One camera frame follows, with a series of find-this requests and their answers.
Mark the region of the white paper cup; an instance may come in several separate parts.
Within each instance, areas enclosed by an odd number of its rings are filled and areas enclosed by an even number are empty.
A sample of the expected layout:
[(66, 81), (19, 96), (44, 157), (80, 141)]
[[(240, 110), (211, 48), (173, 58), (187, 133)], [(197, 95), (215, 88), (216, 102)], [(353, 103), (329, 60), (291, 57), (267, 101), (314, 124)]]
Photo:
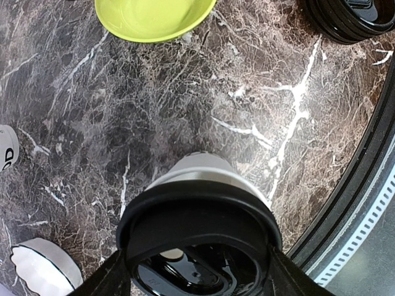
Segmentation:
[(183, 157), (169, 172), (151, 183), (150, 191), (161, 204), (248, 204), (253, 210), (273, 215), (271, 203), (223, 158), (208, 152)]

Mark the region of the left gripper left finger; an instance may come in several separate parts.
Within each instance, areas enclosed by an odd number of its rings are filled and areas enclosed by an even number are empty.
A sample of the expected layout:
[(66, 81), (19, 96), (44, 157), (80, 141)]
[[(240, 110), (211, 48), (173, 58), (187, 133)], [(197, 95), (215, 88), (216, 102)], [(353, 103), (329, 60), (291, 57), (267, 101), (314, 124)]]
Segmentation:
[(131, 277), (125, 264), (125, 252), (116, 251), (70, 296), (129, 296)]

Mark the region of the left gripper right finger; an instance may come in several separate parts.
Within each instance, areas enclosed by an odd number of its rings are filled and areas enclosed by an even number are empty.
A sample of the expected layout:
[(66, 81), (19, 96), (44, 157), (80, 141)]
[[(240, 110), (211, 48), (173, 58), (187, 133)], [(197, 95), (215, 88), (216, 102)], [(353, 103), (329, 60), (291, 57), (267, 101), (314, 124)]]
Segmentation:
[(333, 295), (316, 284), (276, 247), (269, 245), (268, 255), (270, 264), (265, 280), (265, 295)]

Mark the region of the stack of white paper cups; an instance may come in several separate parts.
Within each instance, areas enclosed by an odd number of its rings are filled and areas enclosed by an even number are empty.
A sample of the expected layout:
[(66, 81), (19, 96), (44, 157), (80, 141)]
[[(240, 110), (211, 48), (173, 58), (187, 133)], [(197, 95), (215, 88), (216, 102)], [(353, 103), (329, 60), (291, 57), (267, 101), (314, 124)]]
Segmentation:
[(0, 169), (4, 171), (10, 168), (19, 158), (20, 145), (16, 132), (9, 125), (0, 127)]

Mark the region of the black plastic cup lid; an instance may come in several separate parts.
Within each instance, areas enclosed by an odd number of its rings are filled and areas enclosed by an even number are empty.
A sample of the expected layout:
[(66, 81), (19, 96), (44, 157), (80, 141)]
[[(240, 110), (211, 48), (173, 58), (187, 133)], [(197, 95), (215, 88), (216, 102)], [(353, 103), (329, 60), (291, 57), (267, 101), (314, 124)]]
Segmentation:
[(214, 181), (177, 181), (126, 207), (117, 247), (148, 295), (257, 295), (283, 242), (274, 215), (254, 194)]

